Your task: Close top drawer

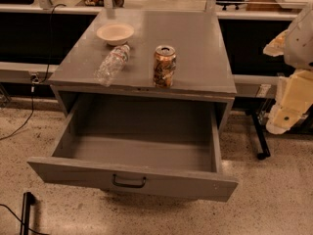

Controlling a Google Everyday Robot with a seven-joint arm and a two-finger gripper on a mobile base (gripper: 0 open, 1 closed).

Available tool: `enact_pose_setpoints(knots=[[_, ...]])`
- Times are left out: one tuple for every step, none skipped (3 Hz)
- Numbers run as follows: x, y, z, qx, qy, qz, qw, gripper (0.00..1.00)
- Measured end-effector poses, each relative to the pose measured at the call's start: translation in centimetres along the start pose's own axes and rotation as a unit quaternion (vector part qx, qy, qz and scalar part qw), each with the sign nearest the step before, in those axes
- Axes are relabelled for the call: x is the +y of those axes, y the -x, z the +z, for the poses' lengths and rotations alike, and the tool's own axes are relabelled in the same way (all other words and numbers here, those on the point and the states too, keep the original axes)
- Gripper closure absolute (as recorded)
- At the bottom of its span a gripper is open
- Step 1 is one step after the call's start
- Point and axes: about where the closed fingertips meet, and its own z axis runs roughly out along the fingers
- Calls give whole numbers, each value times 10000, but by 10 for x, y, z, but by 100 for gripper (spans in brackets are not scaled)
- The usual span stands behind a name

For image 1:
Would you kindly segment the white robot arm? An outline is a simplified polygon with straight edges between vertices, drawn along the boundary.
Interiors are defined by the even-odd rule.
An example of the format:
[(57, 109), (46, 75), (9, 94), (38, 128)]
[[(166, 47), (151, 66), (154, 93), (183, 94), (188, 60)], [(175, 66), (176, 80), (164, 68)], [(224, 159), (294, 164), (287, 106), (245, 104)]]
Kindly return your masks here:
[(289, 77), (280, 77), (275, 105), (266, 129), (272, 134), (289, 131), (313, 105), (313, 8), (308, 3), (289, 27), (263, 49), (268, 56), (283, 56), (294, 68)]

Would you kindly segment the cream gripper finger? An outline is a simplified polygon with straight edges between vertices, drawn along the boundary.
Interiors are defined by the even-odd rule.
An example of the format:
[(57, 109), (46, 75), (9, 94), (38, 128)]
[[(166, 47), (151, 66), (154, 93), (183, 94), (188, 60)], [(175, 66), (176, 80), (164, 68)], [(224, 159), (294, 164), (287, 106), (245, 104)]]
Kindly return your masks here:
[(268, 115), (266, 129), (272, 134), (283, 134), (289, 131), (301, 116), (301, 108), (298, 105), (276, 103)]

